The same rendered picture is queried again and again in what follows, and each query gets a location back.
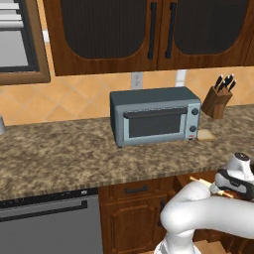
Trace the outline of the wooden rolling pin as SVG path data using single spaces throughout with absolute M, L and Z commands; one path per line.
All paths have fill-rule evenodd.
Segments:
M 195 182 L 200 182 L 202 184 L 204 184 L 205 186 L 207 186 L 210 190 L 211 193 L 213 194 L 218 194 L 218 195 L 224 195 L 227 196 L 229 198 L 234 198 L 233 194 L 230 194 L 228 192 L 226 192 L 225 190 L 220 190 L 215 183 L 210 183 L 204 179 L 196 179 L 194 177 L 190 177 L 191 181 L 195 181 Z

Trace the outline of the wooden base cupboard door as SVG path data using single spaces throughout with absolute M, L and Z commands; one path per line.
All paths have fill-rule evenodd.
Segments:
M 139 254 L 152 251 L 165 237 L 157 225 L 160 202 L 166 194 L 100 206 L 103 254 Z

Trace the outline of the wooden drawer front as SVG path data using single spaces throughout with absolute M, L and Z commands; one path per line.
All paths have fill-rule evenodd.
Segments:
M 146 185 L 148 190 L 137 193 L 125 193 L 125 188 L 138 189 Z M 109 199 L 110 200 L 121 200 L 130 199 L 135 197 L 151 196 L 159 193 L 173 193 L 173 184 L 168 180 L 145 180 L 135 183 L 126 183 L 120 185 L 114 185 L 109 187 Z

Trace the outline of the grey dishwasher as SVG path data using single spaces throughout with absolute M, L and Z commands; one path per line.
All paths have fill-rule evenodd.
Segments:
M 0 222 L 0 254 L 103 254 L 98 190 L 0 201 L 0 217 L 80 205 L 88 208 Z

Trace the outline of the slice of bread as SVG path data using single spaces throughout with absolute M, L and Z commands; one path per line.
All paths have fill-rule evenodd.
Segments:
M 197 133 L 198 141 L 213 141 L 215 136 L 208 129 L 201 129 Z

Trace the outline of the grey-blue toaster oven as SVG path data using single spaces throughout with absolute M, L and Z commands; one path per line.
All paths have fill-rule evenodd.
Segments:
M 119 148 L 197 136 L 201 102 L 187 87 L 112 91 L 109 102 Z

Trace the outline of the white wall switch plate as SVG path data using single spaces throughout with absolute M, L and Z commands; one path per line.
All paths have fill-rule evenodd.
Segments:
M 188 71 L 186 69 L 179 69 L 176 74 L 175 87 L 182 87 L 185 85 Z

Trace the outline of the dark wood wall cupboard door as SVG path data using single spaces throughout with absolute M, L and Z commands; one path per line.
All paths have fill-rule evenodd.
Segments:
M 171 58 L 170 4 L 177 2 Z M 163 0 L 158 69 L 254 66 L 254 0 Z
M 43 0 L 57 76 L 154 70 L 163 0 Z M 151 2 L 157 2 L 148 60 Z

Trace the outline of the wood framed window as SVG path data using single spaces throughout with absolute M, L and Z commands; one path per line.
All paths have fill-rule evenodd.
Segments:
M 50 81 L 37 0 L 0 0 L 0 85 Z

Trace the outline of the wooden knife block with knives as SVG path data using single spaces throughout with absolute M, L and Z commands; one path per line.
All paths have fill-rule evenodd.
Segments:
M 215 85 L 209 89 L 201 106 L 202 112 L 212 119 L 222 119 L 224 108 L 232 97 L 231 90 L 235 84 L 233 73 L 227 77 L 221 74 Z

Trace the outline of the white wall socket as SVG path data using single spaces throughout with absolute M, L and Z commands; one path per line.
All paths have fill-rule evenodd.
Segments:
M 135 71 L 131 73 L 131 88 L 132 89 L 143 88 L 143 73 L 141 71 Z

